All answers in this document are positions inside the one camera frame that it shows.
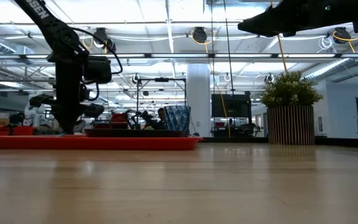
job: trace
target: ceiling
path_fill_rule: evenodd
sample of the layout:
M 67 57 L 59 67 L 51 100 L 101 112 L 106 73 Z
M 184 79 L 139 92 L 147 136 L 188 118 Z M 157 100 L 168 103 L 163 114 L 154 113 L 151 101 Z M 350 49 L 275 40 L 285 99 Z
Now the ceiling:
M 45 0 L 47 7 L 55 17 L 66 22 L 69 26 L 86 29 L 94 32 L 97 27 L 107 28 L 107 34 L 117 46 L 118 54 L 227 54 L 230 49 L 232 54 L 277 54 L 280 47 L 276 37 L 256 37 L 237 29 L 237 23 L 243 19 L 256 16 L 270 5 L 269 0 L 227 0 L 226 13 L 222 4 L 218 1 L 213 8 L 213 13 L 202 0 Z M 352 35 L 352 24 L 343 24 Z M 195 43 L 187 35 L 195 27 L 204 27 L 208 37 L 213 43 L 200 45 Z M 315 30 L 306 30 L 297 33 L 294 37 L 282 37 L 284 53 L 333 53 L 349 51 L 349 45 L 331 44 L 329 40 L 322 42 L 327 33 L 332 33 L 334 28 L 324 27 Z M 79 34 L 85 45 L 91 45 L 88 36 Z M 0 0 L 0 41 L 8 46 L 26 46 L 33 54 L 49 54 L 50 47 L 43 39 L 41 31 L 31 19 L 10 0 Z M 100 54 L 103 50 L 92 46 L 91 53 Z M 185 78 L 189 60 L 154 60 L 152 58 L 133 58 L 122 60 L 124 71 L 122 75 L 116 75 L 114 84 L 107 88 L 133 88 L 131 79 L 138 73 L 141 78 L 175 77 Z M 290 70 L 306 70 L 316 63 L 293 61 L 287 63 Z M 18 77 L 25 77 L 31 73 L 31 78 L 46 79 L 54 77 L 53 65 L 26 65 L 15 61 L 0 60 L 0 66 L 14 72 Z M 217 83 L 220 88 L 229 88 L 231 81 L 225 80 L 226 73 L 232 72 L 235 88 L 261 89 L 264 84 L 264 76 L 268 73 L 279 74 L 284 67 L 281 62 L 239 62 L 229 63 L 229 60 L 218 61 L 211 65 L 217 75 Z M 1 73 L 4 79 L 12 77 Z M 52 88 L 48 83 L 38 83 L 35 88 Z M 150 98 L 174 98 L 183 96 L 183 92 L 175 83 L 153 83 L 150 88 L 177 88 L 176 91 L 162 93 L 150 93 Z M 257 98 L 260 92 L 253 92 Z M 103 98 L 114 99 L 117 102 L 127 103 L 124 99 L 130 98 L 123 92 L 102 92 Z

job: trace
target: metal frame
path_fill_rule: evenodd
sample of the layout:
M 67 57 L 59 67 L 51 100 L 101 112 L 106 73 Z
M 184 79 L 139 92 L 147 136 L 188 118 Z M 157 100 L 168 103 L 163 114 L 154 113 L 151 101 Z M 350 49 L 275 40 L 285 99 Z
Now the metal frame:
M 142 85 L 141 88 L 139 88 L 139 83 L 141 81 L 145 81 L 146 83 L 144 83 Z M 185 92 L 185 106 L 187 106 L 187 79 L 186 78 L 140 78 L 137 80 L 137 83 L 136 83 L 136 112 L 139 112 L 139 92 L 141 90 L 143 90 L 143 88 L 149 84 L 149 82 L 151 81 L 155 81 L 155 82 L 169 82 L 169 81 L 174 81 L 178 86 L 179 88 Z M 183 88 L 177 81 L 183 81 L 185 83 L 185 87 Z M 136 123 L 138 124 L 139 123 L 139 117 L 137 116 L 136 117 Z

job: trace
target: white robot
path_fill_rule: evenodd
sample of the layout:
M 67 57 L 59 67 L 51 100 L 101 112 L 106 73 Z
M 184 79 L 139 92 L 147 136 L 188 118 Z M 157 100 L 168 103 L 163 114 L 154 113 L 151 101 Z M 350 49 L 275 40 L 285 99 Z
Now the white robot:
M 45 123 L 45 105 L 41 105 L 41 107 L 34 107 L 30 105 L 31 98 L 35 96 L 41 95 L 41 91 L 36 91 L 33 94 L 29 95 L 29 102 L 24 109 L 24 121 L 23 126 L 33 126 L 38 127 L 41 124 Z

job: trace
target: wooden planter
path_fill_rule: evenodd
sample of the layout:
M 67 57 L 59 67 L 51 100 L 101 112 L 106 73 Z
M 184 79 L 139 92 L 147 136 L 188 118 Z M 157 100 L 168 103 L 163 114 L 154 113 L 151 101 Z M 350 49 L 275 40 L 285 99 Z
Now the wooden planter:
M 313 106 L 281 106 L 267 110 L 271 144 L 314 144 Z

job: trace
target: red platform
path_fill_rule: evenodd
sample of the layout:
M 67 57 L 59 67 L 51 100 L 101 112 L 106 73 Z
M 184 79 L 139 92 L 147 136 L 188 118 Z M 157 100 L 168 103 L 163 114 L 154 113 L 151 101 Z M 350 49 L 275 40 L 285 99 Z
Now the red platform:
M 0 136 L 0 149 L 194 150 L 202 138 Z

